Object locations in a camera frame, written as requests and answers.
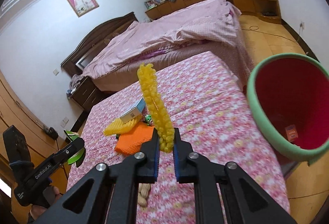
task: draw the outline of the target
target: cardboard box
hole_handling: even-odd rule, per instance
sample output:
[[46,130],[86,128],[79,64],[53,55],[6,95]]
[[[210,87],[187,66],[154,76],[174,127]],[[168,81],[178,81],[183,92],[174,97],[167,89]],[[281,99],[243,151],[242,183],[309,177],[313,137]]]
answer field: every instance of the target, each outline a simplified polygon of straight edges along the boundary
[[120,116],[121,121],[125,124],[130,120],[134,119],[136,116],[142,114],[142,111],[145,107],[145,101],[141,98],[139,101],[135,102],[130,106],[122,116]]

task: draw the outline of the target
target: wooden headboard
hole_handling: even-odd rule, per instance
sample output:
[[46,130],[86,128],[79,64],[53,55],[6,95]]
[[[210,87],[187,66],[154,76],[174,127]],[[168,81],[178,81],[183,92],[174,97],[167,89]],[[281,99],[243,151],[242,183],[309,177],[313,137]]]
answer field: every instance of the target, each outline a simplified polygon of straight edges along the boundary
[[123,17],[114,18],[96,26],[60,66],[71,77],[74,74],[80,75],[82,73],[82,67],[79,66],[80,61],[82,62],[87,58],[91,52],[93,54],[101,52],[112,38],[126,31],[133,21],[137,21],[137,19],[134,13],[131,12]]

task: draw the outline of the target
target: screw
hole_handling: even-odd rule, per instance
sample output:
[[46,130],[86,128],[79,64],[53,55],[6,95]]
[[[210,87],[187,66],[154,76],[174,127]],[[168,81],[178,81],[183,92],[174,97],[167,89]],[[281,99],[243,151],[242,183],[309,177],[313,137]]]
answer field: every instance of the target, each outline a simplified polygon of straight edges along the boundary
[[199,157],[198,153],[195,153],[195,152],[189,153],[189,158],[191,158],[191,159],[197,159],[198,157]]
[[227,167],[228,167],[229,169],[236,169],[236,168],[237,168],[237,164],[234,163],[234,162],[228,162],[228,163],[227,163]]
[[142,152],[138,152],[138,153],[135,153],[134,156],[136,159],[142,159],[142,158],[144,158],[145,154]]
[[99,164],[97,164],[97,166],[96,166],[96,169],[97,169],[98,171],[103,171],[103,170],[105,170],[105,168],[106,168],[106,164],[104,164],[104,163],[99,163]]

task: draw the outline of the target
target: pink floral tablecloth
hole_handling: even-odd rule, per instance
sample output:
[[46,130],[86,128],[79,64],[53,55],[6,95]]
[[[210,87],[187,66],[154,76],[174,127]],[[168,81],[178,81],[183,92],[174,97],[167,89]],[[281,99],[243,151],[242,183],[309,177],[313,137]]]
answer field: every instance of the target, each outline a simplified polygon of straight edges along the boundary
[[[238,163],[289,212],[280,165],[225,63],[205,52],[167,67],[157,76],[159,92],[182,140],[212,162]],[[112,165],[124,159],[114,151],[115,137],[105,137],[103,130],[139,98],[137,82],[93,107],[82,133],[86,158],[79,168],[72,166],[68,189],[97,163]],[[193,185],[176,182],[172,154],[161,152],[158,181],[151,187],[148,206],[138,206],[136,223],[195,223]]]

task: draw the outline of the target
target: green trash can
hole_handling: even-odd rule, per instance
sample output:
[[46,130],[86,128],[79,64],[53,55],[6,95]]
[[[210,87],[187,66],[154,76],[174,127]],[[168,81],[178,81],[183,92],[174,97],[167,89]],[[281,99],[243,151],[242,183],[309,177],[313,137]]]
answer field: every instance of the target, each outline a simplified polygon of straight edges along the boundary
[[264,137],[288,159],[310,165],[329,149],[329,75],[316,60],[295,53],[263,60],[247,98]]

